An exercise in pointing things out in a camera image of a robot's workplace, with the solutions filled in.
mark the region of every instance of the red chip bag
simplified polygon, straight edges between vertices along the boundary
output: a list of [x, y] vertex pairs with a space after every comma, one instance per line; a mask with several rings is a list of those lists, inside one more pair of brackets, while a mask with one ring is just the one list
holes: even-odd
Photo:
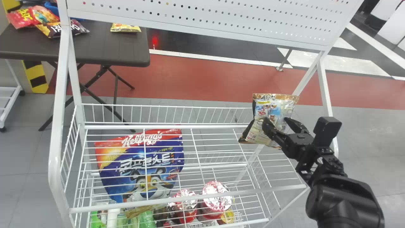
[[34, 25], [34, 19], [31, 16], [30, 8], [19, 9], [8, 13], [7, 18], [16, 29]]
[[49, 9], [43, 6], [30, 7], [30, 14], [33, 20], [33, 24], [46, 24], [51, 22], [58, 22], [59, 17], [53, 14]]

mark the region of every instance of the white cart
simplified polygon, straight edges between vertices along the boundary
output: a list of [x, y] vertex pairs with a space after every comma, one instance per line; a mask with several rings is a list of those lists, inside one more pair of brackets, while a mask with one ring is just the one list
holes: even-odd
[[[277, 149], [239, 144], [238, 138], [253, 118], [251, 108], [115, 105], [128, 123], [105, 113], [101, 104], [83, 104], [68, 17], [136, 24], [150, 28], [319, 50], [294, 91], [299, 95], [317, 70], [325, 115], [332, 116], [324, 57], [346, 27], [362, 0], [67, 0], [59, 1], [62, 24], [54, 121], [49, 155], [49, 185], [65, 227], [91, 227], [90, 212], [109, 211], [108, 227], [116, 226], [119, 208], [167, 204], [199, 195], [204, 184], [217, 180], [233, 196], [236, 222], [218, 227], [267, 227], [308, 188], [290, 160]], [[70, 74], [75, 112], [62, 145], [67, 73]], [[128, 136], [130, 129], [181, 129], [185, 165], [172, 195], [184, 188], [196, 196], [147, 199], [103, 204], [109, 195], [101, 184], [94, 142]], [[337, 141], [333, 148], [338, 153]], [[206, 226], [197, 220], [187, 227]]]

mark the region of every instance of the yellow snack bag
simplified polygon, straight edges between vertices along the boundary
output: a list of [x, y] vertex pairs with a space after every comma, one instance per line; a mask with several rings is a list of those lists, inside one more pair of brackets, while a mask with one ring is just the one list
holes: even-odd
[[142, 32], [139, 26], [113, 23], [110, 32]]

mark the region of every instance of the yellow black striped post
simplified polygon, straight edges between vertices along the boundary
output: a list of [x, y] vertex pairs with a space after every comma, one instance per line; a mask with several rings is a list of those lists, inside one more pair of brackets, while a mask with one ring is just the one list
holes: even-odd
[[34, 93], [46, 93], [48, 90], [48, 83], [41, 61], [23, 60], [22, 62], [32, 91]]

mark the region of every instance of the wire shelf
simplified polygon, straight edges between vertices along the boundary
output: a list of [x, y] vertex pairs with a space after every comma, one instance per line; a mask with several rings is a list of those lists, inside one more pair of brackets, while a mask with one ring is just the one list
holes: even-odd
[[[227, 224], [226, 226], [255, 227], [255, 224], [272, 221], [306, 189], [306, 185], [295, 172], [289, 159], [279, 149], [257, 144], [240, 144], [238, 142], [247, 123], [251, 120], [249, 116], [252, 112], [251, 108], [115, 105], [115, 110], [121, 109], [120, 114], [122, 116], [130, 117], [128, 119], [131, 122], [124, 123], [117, 122], [114, 116], [112, 119], [108, 118], [108, 122], [103, 122], [107, 120], [107, 112], [100, 114], [100, 112], [96, 111], [96, 107], [103, 108], [103, 106], [84, 104], [82, 107], [85, 116], [87, 116], [85, 125], [82, 127], [77, 124], [76, 118], [72, 119], [65, 150], [61, 155], [60, 169], [64, 191], [66, 194], [71, 194], [71, 197], [68, 197], [68, 199], [71, 199], [69, 201], [69, 213], [72, 215], [76, 227], [91, 227], [91, 211], [97, 211], [98, 213], [105, 211], [109, 214], [109, 210], [112, 209], [166, 205], [169, 202], [181, 202], [191, 199], [202, 200], [206, 198], [206, 196], [201, 195], [202, 190], [205, 184], [210, 181], [219, 181], [226, 185], [229, 190], [225, 193], [210, 195], [210, 197], [232, 196], [233, 198], [232, 210], [235, 214], [235, 224]], [[149, 113], [149, 116], [141, 117], [142, 112]], [[244, 113], [247, 116], [246, 120], [241, 120]], [[186, 123], [183, 122], [185, 116], [188, 117]], [[151, 136], [148, 130], [162, 126], [165, 129], [181, 129], [179, 138], [163, 138], [161, 140], [176, 142], [177, 144], [182, 143], [182, 145], [179, 144], [178, 146], [181, 147], [181, 151], [173, 153], [184, 155], [183, 158], [180, 158], [184, 162], [181, 165], [182, 170], [171, 173], [177, 175], [177, 180], [168, 194], [169, 197], [153, 197], [153, 195], [167, 193], [167, 189], [157, 187], [154, 194], [151, 196], [146, 194], [143, 200], [123, 201], [121, 203], [111, 200], [112, 196], [126, 198], [128, 192], [108, 193], [105, 187], [126, 187], [133, 184], [104, 186], [103, 180], [111, 177], [100, 176], [100, 171], [103, 169], [99, 168], [98, 164], [109, 164], [114, 162], [114, 159], [97, 160], [97, 157], [103, 154], [96, 153], [96, 150], [103, 148], [113, 148], [117, 151], [126, 150], [131, 145], [123, 144], [122, 138], [133, 139], [134, 134], [143, 136], [139, 141], [143, 145], [141, 146], [142, 151], [162, 147], [147, 143], [148, 136]], [[84, 146], [81, 148], [78, 143], [80, 142], [79, 131], [84, 132], [84, 137], [81, 138]], [[131, 172], [130, 175], [134, 178], [143, 177], [146, 182], [146, 192], [148, 192], [148, 187], [153, 187], [152, 181], [150, 178], [148, 179], [150, 175], [148, 170], [151, 167], [141, 167], [145, 170], [144, 174]], [[128, 172], [128, 170], [138, 169], [139, 167], [117, 166], [111, 170], [125, 170]], [[165, 183], [162, 179], [159, 179], [153, 184], [160, 186]], [[194, 191], [196, 195], [173, 198], [182, 189]], [[193, 222], [186, 224], [187, 228], [205, 226], [218, 226], [218, 224], [215, 219], [204, 224], [195, 219]]]

